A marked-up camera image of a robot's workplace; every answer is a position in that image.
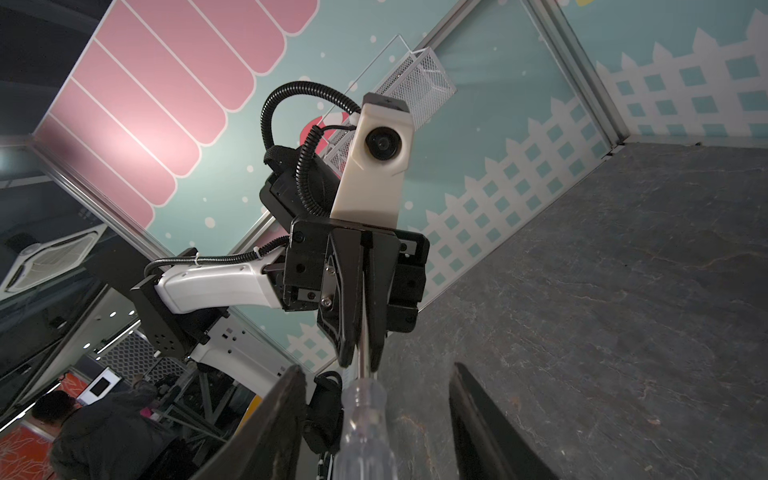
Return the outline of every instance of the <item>person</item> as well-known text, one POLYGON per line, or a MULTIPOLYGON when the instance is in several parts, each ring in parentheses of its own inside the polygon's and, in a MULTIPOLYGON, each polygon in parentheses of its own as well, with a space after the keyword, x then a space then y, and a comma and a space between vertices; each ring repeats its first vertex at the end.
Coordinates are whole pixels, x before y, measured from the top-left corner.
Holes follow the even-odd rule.
POLYGON ((134 379, 130 392, 113 392, 77 408, 66 392, 41 397, 31 413, 56 438, 51 467, 60 480, 186 480, 197 467, 184 441, 143 417, 157 389, 134 379))

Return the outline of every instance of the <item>dark jacket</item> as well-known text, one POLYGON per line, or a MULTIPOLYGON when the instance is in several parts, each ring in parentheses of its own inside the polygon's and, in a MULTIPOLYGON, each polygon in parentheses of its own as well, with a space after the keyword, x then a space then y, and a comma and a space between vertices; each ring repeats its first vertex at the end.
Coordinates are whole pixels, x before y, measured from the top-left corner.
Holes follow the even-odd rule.
POLYGON ((136 480, 176 435, 141 416, 157 394, 141 382, 131 392, 112 393, 73 413, 51 449, 60 480, 136 480))

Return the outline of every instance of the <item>clear plastic handle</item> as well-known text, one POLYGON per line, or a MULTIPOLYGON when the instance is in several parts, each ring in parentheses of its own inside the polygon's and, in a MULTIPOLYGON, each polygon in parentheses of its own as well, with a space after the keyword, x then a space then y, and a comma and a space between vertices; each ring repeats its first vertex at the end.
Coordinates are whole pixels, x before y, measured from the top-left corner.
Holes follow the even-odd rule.
POLYGON ((397 480, 386 432, 386 391, 372 378, 357 379, 342 393, 344 428, 333 461, 333 480, 397 480))

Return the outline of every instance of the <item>light strip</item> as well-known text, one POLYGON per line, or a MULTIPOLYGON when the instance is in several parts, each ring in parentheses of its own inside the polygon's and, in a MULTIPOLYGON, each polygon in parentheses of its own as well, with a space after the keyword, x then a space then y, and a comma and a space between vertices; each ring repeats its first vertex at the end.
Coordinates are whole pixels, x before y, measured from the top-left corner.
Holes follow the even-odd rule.
POLYGON ((123 330, 123 333, 121 333, 120 335, 116 336, 116 337, 115 337, 115 338, 114 338, 114 339, 113 339, 111 342, 109 342, 107 345, 104 345, 104 346, 102 346, 102 347, 101 347, 101 349, 99 349, 99 351, 98 351, 98 352, 96 352, 96 355, 99 355, 101 352, 104 352, 104 351, 105 351, 107 348, 109 348, 109 346, 110 346, 111 344, 113 344, 113 343, 117 342, 119 339, 123 338, 123 335, 125 335, 126 333, 128 333, 128 332, 130 332, 131 330, 133 330, 134 328, 136 328, 136 327, 137 327, 137 326, 138 326, 140 323, 141 323, 141 320, 140 320, 140 319, 139 319, 139 320, 136 320, 136 323, 134 323, 133 325, 129 326, 127 329, 123 330))
MULTIPOLYGON (((61 382, 59 382, 59 383, 57 383, 56 385, 54 385, 52 389, 48 390, 48 391, 45 393, 45 395, 47 395, 47 394, 49 394, 49 393, 53 392, 54 390, 56 390, 56 389, 58 388, 58 386, 59 386, 59 385, 61 385, 61 382)), ((37 403, 37 402, 32 402, 32 404, 31 404, 29 407, 27 407, 26 409, 23 409, 23 410, 22 410, 22 412, 21 412, 21 413, 19 413, 17 416, 13 417, 13 418, 11 419, 11 421, 10 421, 10 422, 8 422, 8 423, 6 423, 5 425, 3 425, 3 426, 2 426, 2 428, 0 428, 0 432, 2 432, 3 430, 5 430, 5 429, 6 429, 6 428, 8 428, 9 426, 11 426, 11 424, 12 424, 13 422, 15 422, 16 420, 18 420, 18 419, 20 419, 21 417, 23 417, 24 415, 26 415, 26 413, 27 413, 27 412, 29 412, 29 409, 31 409, 33 406, 35 406, 35 403, 37 403)))

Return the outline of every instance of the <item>mesh basket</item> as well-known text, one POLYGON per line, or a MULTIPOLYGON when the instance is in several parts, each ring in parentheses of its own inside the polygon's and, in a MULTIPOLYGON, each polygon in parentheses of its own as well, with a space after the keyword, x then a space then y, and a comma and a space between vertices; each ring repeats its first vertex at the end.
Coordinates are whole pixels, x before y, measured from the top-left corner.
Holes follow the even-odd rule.
MULTIPOLYGON (((418 130, 456 92, 431 48, 409 51, 376 89, 377 94, 404 100, 418 130)), ((339 175, 344 171, 354 131, 336 131, 323 158, 339 175)))

